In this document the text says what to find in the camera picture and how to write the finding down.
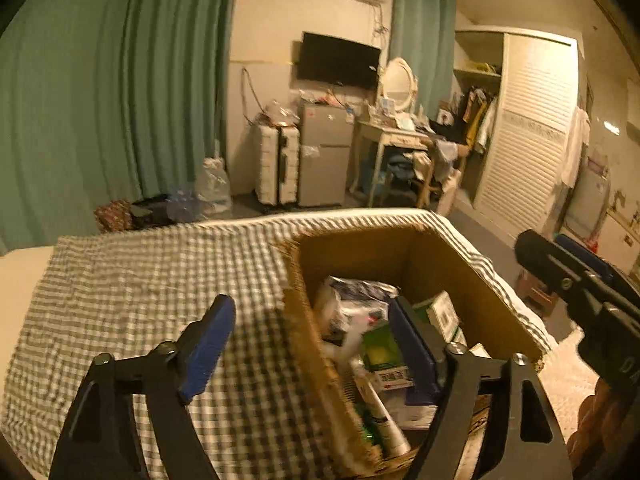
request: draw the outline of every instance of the white suitcase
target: white suitcase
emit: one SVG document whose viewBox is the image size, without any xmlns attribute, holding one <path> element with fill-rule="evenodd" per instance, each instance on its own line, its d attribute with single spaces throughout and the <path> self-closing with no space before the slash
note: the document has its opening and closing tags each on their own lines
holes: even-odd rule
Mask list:
<svg viewBox="0 0 640 480">
<path fill-rule="evenodd" d="M 256 131 L 259 171 L 255 193 L 264 205 L 296 201 L 298 193 L 298 151 L 300 133 L 294 126 L 272 128 L 261 125 Z"/>
</svg>

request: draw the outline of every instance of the water bottle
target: water bottle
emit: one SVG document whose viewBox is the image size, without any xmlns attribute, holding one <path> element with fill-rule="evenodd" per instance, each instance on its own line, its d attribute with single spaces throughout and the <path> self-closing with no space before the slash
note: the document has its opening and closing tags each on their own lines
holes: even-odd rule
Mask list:
<svg viewBox="0 0 640 480">
<path fill-rule="evenodd" d="M 205 158 L 194 191 L 200 201 L 200 220 L 224 218 L 231 212 L 231 186 L 222 158 Z"/>
</svg>

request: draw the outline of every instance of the mini fridge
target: mini fridge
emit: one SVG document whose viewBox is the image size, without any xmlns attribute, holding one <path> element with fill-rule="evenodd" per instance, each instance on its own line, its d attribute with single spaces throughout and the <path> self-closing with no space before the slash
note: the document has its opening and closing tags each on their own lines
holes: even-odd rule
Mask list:
<svg viewBox="0 0 640 480">
<path fill-rule="evenodd" d="M 353 138 L 353 114 L 305 105 L 300 127 L 298 205 L 343 204 Z"/>
</svg>

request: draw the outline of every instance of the wall shelf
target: wall shelf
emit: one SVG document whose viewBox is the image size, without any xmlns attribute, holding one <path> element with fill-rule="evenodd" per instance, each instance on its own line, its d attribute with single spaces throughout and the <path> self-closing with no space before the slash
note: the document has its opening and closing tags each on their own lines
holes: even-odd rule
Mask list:
<svg viewBox="0 0 640 480">
<path fill-rule="evenodd" d="M 456 75 L 462 75 L 466 77 L 478 77 L 478 78 L 488 78 L 491 80 L 499 81 L 502 77 L 500 74 L 493 74 L 491 72 L 483 72 L 482 70 L 475 70 L 473 68 L 454 68 L 453 72 Z"/>
</svg>

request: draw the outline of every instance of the vanity table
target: vanity table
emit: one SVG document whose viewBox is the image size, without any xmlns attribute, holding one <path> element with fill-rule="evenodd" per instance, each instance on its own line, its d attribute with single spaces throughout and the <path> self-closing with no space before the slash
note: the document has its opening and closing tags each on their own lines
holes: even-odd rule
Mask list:
<svg viewBox="0 0 640 480">
<path fill-rule="evenodd" d="M 388 112 L 387 115 L 391 115 L 391 117 L 397 113 L 412 110 L 417 92 L 418 81 L 414 77 L 411 67 L 409 67 L 404 59 L 396 57 L 389 61 L 384 73 L 380 76 L 376 108 L 380 110 L 381 101 L 387 104 L 391 103 L 391 111 L 387 110 L 385 112 Z M 360 183 L 360 156 L 363 140 L 378 143 L 378 152 L 376 154 L 369 197 L 367 199 L 367 207 L 371 207 L 373 205 L 373 197 L 376 193 L 376 185 L 380 179 L 380 167 L 382 165 L 383 155 L 385 154 L 385 148 L 387 146 L 397 146 L 399 148 L 411 148 L 412 150 L 427 150 L 427 146 L 420 141 L 428 138 L 428 136 L 418 132 L 384 126 L 383 121 L 378 121 L 371 116 L 367 121 L 359 122 L 354 133 L 353 153 L 355 178 L 351 184 L 351 193 L 353 194 L 358 189 L 358 184 Z"/>
<path fill-rule="evenodd" d="M 353 194 L 360 185 L 360 153 L 362 152 L 362 141 L 378 143 L 378 151 L 376 153 L 376 162 L 373 167 L 373 176 L 371 177 L 371 186 L 369 188 L 369 197 L 367 199 L 367 207 L 373 205 L 373 198 L 376 193 L 376 184 L 380 179 L 380 169 L 382 166 L 382 157 L 385 154 L 387 146 L 397 146 L 398 148 L 410 148 L 412 150 L 427 150 L 428 147 L 423 143 L 429 137 L 419 132 L 409 132 L 407 130 L 399 130 L 398 128 L 389 128 L 371 124 L 370 122 L 358 123 L 354 138 L 355 154 L 355 177 L 351 184 L 350 191 Z"/>
</svg>

